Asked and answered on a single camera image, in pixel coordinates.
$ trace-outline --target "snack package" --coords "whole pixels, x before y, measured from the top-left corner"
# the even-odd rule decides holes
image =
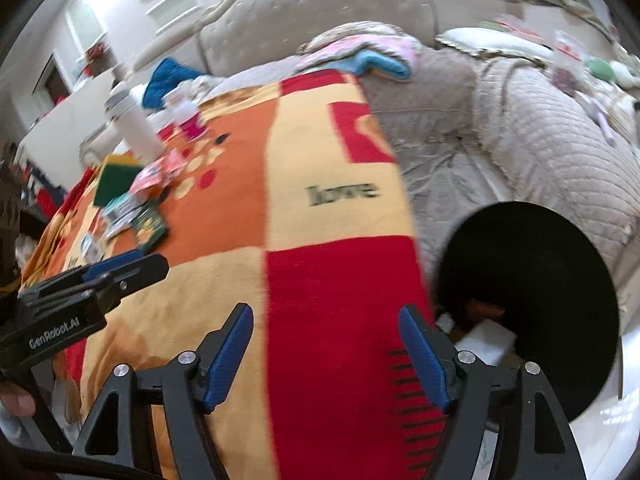
[[[140,208],[143,203],[139,196],[126,192],[111,200],[100,212],[100,216],[111,226],[130,211]]]
[[[133,224],[133,219],[140,214],[142,209],[143,209],[142,207],[139,207],[137,209],[134,209],[126,213],[124,216],[122,216],[121,218],[116,220],[113,224],[111,224],[107,228],[107,230],[104,232],[102,237],[106,241],[109,241],[113,237],[116,237],[120,233],[126,231],[127,229],[130,229],[131,225]]]
[[[142,208],[140,214],[133,219],[132,227],[136,247],[144,254],[148,254],[158,245],[169,231],[153,203]]]
[[[556,30],[551,84],[561,92],[574,97],[584,77],[586,55],[587,49],[580,41],[562,30]]]
[[[146,201],[160,196],[187,165],[185,158],[173,149],[140,171],[129,188],[129,192]]]
[[[129,188],[129,193],[140,200],[149,200],[162,193],[162,168],[159,161],[152,162],[138,173]]]
[[[180,175],[187,165],[187,160],[175,148],[162,157],[159,162],[162,167],[165,186],[168,186],[175,177]]]

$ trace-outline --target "tufted headboard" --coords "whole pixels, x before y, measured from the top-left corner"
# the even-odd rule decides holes
[[[448,28],[477,25],[503,12],[521,15],[519,0],[221,0],[197,23],[158,37],[133,70],[149,72],[162,53],[180,48],[193,55],[193,66],[231,76],[291,56],[329,28],[361,20],[393,23],[433,46]]]

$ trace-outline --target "green package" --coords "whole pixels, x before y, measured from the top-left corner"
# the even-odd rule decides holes
[[[136,245],[144,254],[149,253],[169,232],[155,204],[148,204],[133,219]]]

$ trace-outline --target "blue towel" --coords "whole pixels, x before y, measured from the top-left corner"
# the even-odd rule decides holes
[[[340,61],[331,61],[324,65],[315,66],[306,72],[316,72],[317,70],[325,70],[327,68],[351,72],[357,76],[363,75],[367,70],[375,69],[381,72],[382,75],[398,81],[406,81],[411,77],[411,69],[406,63],[380,54],[369,48],[359,50],[352,56],[341,59]]]
[[[202,74],[193,68],[181,65],[173,57],[165,57],[151,75],[145,94],[142,96],[142,107],[158,110],[164,107],[162,98],[181,82],[196,79]]]

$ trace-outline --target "window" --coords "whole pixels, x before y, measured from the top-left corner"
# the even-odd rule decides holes
[[[66,8],[66,22],[82,53],[106,33],[88,0],[71,0]]]
[[[158,28],[158,34],[200,8],[197,0],[162,0],[147,12]]]

